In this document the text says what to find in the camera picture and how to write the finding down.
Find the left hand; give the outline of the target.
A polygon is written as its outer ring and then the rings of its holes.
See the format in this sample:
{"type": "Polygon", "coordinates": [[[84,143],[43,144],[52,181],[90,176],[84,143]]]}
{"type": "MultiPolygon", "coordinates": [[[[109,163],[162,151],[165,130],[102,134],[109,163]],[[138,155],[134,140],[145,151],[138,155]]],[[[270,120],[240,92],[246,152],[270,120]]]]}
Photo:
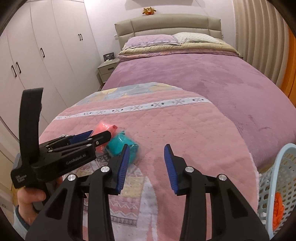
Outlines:
{"type": "Polygon", "coordinates": [[[46,194],[40,189],[23,187],[18,190],[17,198],[18,208],[16,216],[25,228],[29,228],[38,216],[33,203],[44,201],[46,194]]]}

